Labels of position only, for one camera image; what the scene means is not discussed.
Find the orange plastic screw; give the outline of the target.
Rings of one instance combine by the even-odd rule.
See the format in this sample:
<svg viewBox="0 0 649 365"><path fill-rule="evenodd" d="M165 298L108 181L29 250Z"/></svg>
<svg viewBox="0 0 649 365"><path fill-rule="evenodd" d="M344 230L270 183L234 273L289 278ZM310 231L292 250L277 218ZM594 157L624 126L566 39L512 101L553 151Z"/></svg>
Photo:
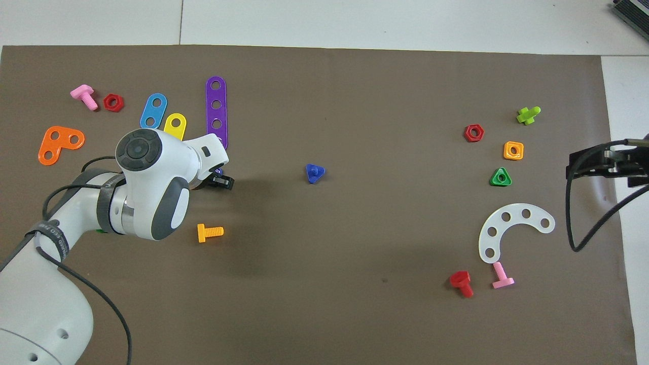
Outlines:
<svg viewBox="0 0 649 365"><path fill-rule="evenodd" d="M220 237L225 233L223 227L206 227L205 224L197 224L197 240L205 243L208 238Z"/></svg>

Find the red hex-head plastic screw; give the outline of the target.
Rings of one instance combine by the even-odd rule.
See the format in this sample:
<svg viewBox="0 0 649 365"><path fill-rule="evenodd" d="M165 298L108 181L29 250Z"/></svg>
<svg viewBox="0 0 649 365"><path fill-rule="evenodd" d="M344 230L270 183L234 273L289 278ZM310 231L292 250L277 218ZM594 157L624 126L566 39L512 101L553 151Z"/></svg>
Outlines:
<svg viewBox="0 0 649 365"><path fill-rule="evenodd" d="M471 287L471 276L468 271L458 271L449 277L450 285L458 289L464 298L472 298L474 295Z"/></svg>

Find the pink plastic screw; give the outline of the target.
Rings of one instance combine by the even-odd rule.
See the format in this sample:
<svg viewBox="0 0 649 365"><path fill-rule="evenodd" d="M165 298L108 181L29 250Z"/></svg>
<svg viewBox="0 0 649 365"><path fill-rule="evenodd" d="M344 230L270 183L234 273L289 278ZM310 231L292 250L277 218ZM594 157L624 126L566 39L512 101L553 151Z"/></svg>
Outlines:
<svg viewBox="0 0 649 365"><path fill-rule="evenodd" d="M96 111L99 105L93 99L94 89L89 85L80 85L70 91L72 98L83 102L83 104L91 111Z"/></svg>
<svg viewBox="0 0 649 365"><path fill-rule="evenodd" d="M494 289L504 288L515 284L515 280L507 275L501 262L493 263L493 268L497 277L497 280L492 283Z"/></svg>

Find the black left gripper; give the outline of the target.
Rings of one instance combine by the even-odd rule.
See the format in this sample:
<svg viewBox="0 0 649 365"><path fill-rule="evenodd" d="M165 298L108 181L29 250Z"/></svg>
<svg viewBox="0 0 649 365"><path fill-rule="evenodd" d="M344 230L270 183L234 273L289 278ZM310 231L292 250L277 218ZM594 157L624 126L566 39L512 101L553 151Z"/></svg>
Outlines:
<svg viewBox="0 0 649 365"><path fill-rule="evenodd" d="M193 190L204 189L205 187L209 187L211 185L218 189L232 190L234 183L235 180L231 176L209 174L209 176L202 180L196 187L193 187Z"/></svg>

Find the black ribbed device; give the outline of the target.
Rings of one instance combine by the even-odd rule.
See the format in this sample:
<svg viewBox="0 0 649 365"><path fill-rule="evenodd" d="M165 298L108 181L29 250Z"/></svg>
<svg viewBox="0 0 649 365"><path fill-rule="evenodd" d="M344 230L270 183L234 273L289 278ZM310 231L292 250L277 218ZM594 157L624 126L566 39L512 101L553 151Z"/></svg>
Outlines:
<svg viewBox="0 0 649 365"><path fill-rule="evenodd" d="M614 0L612 11L626 23L649 32L649 0Z"/></svg>

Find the blue two-hole strip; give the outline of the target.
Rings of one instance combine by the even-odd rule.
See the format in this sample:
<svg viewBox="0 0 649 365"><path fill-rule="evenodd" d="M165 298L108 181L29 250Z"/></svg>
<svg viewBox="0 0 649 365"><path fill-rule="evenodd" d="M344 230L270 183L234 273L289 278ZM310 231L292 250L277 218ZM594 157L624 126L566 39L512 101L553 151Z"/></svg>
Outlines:
<svg viewBox="0 0 649 365"><path fill-rule="evenodd" d="M149 95L140 116L139 126L141 128L158 129L163 121L167 104L168 101L164 94L153 93Z"/></svg>

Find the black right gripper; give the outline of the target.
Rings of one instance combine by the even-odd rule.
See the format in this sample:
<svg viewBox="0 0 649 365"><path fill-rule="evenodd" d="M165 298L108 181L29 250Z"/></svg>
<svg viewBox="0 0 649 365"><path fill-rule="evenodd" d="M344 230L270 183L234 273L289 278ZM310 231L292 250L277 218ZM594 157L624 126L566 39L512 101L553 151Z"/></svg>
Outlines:
<svg viewBox="0 0 649 365"><path fill-rule="evenodd" d="M605 144L571 153L566 166L566 178L626 178L629 188L649 186L649 134L643 139L636 139L636 144L632 144L631 139L619 139L615 142L617 145L633 148L618 150L616 153L620 157L616 162L610 157L610 146Z"/></svg>

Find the lime cross-head plastic screw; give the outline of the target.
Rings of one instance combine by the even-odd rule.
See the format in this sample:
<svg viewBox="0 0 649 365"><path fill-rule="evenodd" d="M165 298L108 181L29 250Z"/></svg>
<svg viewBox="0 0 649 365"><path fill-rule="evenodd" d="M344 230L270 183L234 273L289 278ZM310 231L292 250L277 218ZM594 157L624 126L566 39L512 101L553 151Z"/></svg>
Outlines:
<svg viewBox="0 0 649 365"><path fill-rule="evenodd" d="M530 125L531 123L534 123L535 120L534 118L542 111L542 109L539 106L534 106L531 108L524 107L521 108L518 111L518 115L516 117L518 123L523 123L524 125Z"/></svg>

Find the brown table mat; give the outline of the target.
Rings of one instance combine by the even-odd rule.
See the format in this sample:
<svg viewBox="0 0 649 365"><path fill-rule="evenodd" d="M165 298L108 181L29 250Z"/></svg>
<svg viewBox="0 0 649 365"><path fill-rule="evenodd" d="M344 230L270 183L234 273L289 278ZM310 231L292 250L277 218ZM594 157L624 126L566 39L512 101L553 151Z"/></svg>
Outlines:
<svg viewBox="0 0 649 365"><path fill-rule="evenodd" d="M619 218L581 252L566 238L568 157L610 141L598 56L4 47L0 261L152 93L202 136L212 76L227 84L233 190L192 192L163 241L87 233L66 261L123 312L134 365L635 365ZM69 94L80 85L96 111ZM475 123L484 138L468 142ZM52 126L86 140L44 166ZM524 159L506 160L506 141ZM310 184L306 164L326 173ZM512 185L489 184L497 168ZM515 284L494 289L478 238L512 203L556 226L505 232L498 262ZM199 243L197 224L225 233ZM458 271L472 298L450 285Z"/></svg>

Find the purple four-hole strip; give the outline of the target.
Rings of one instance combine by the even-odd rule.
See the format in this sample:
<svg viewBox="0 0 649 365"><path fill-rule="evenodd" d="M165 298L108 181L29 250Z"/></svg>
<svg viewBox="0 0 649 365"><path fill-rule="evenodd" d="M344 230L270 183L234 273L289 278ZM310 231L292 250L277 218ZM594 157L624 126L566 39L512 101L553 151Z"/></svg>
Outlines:
<svg viewBox="0 0 649 365"><path fill-rule="evenodd" d="M220 139L224 148L229 147L227 84L220 76L212 76L205 84L206 133Z"/></svg>

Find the white curved five-hole plate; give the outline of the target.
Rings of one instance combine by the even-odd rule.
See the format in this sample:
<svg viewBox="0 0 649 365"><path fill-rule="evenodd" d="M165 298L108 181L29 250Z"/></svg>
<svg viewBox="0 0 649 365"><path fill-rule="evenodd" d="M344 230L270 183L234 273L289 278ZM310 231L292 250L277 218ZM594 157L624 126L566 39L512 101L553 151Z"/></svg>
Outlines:
<svg viewBox="0 0 649 365"><path fill-rule="evenodd" d="M478 235L478 253L487 264L500 261L501 238L517 225L531 226L542 234L554 231L554 217L539 206L528 203L512 203L494 211L484 222Z"/></svg>

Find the yellow three-hole strip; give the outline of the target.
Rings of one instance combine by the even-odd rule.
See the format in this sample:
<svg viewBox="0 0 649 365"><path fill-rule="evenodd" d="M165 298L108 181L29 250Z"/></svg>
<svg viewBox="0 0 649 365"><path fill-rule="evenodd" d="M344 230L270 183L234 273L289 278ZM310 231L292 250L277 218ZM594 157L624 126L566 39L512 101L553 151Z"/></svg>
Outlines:
<svg viewBox="0 0 649 365"><path fill-rule="evenodd" d="M183 141L187 127L186 117L181 113L172 113L165 119L163 131Z"/></svg>

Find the orange three-hole corner plate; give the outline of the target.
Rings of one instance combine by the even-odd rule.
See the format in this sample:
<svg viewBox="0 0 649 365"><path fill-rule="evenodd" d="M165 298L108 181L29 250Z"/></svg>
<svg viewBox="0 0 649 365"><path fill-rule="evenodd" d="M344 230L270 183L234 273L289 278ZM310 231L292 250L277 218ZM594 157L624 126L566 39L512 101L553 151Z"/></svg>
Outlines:
<svg viewBox="0 0 649 365"><path fill-rule="evenodd" d="M62 150L78 150L85 143L82 131L63 126L52 126L47 129L39 148L38 160L44 166L55 164Z"/></svg>

